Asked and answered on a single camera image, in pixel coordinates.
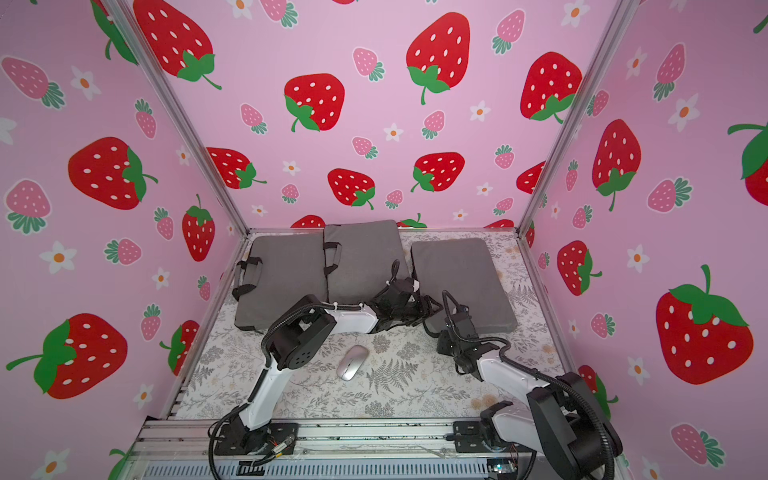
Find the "grey laptop bag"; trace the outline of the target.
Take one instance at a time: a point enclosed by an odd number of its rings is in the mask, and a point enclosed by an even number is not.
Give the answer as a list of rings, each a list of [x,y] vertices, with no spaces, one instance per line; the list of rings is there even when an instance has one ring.
[[[411,245],[411,259],[419,292],[431,299],[431,307],[441,306],[442,292],[448,291],[469,308],[478,334],[506,334],[518,327],[484,240],[416,241]]]
[[[324,267],[320,233],[256,238],[236,271],[232,290],[237,301],[235,327],[263,331],[306,295],[326,300]]]
[[[324,228],[323,239],[330,302],[372,300],[391,281],[414,293],[395,221],[331,224]]]

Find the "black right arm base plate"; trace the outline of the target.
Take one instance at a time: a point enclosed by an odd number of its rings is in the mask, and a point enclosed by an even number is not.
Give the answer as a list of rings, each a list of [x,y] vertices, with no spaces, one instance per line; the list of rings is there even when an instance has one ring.
[[[454,444],[459,453],[530,453],[532,449],[518,443],[502,440],[490,421],[455,421],[452,432],[445,439]]]

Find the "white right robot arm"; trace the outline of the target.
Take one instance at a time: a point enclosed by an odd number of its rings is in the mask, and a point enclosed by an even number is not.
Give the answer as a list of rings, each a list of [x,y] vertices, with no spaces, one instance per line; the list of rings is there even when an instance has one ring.
[[[593,479],[597,472],[614,479],[623,445],[584,378],[574,372],[553,377],[511,359],[507,339],[477,334],[468,306],[448,291],[442,304],[446,329],[438,352],[453,359],[458,374],[505,390],[530,411],[526,418],[509,405],[493,408],[491,439],[542,454],[562,479]]]

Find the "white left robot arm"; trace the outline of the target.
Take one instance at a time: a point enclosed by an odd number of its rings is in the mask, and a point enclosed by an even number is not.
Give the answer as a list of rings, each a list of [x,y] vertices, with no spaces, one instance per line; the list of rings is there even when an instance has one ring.
[[[328,337],[415,326],[441,311],[421,293],[416,279],[397,277],[399,266],[397,260],[392,263],[391,278],[369,300],[340,304],[309,294],[267,329],[261,340],[265,363],[251,393],[209,428],[213,454],[249,454],[270,443],[273,412],[292,374],[315,357]]]

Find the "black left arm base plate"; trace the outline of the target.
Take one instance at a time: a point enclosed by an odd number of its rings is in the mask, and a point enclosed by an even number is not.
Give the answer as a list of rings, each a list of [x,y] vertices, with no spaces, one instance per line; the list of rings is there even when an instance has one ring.
[[[296,440],[298,429],[298,423],[271,422],[258,429],[249,430],[239,418],[236,418],[232,423],[225,423],[221,427],[214,443],[214,454],[217,456],[266,455],[290,436]]]

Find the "silver computer mouse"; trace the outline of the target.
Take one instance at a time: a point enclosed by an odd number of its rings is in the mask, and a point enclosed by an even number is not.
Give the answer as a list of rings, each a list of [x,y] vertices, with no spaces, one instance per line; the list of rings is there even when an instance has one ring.
[[[369,350],[364,346],[351,347],[338,365],[337,376],[342,381],[351,381],[363,367],[369,354]]]

